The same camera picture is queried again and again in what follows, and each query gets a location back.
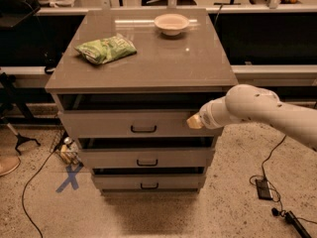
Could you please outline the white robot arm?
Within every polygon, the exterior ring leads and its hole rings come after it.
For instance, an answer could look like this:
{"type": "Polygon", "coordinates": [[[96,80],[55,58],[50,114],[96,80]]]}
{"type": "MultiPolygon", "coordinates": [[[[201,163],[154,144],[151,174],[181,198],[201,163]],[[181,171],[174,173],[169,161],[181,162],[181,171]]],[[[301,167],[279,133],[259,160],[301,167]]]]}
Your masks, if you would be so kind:
{"type": "Polygon", "coordinates": [[[281,102],[270,90],[248,84],[205,103],[187,119],[191,129],[213,130],[230,124],[259,122],[317,151],[317,110],[281,102]]]}

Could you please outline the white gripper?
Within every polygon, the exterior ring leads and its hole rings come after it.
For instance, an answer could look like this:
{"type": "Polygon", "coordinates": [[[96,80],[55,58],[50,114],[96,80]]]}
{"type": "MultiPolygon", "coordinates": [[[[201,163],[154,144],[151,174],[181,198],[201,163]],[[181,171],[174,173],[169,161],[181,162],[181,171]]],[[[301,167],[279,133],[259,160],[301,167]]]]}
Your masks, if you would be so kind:
{"type": "Polygon", "coordinates": [[[191,129],[201,129],[205,126],[213,130],[240,123],[240,119],[229,112],[225,98],[221,97],[204,104],[200,108],[199,114],[192,115],[186,122],[191,129]]]}

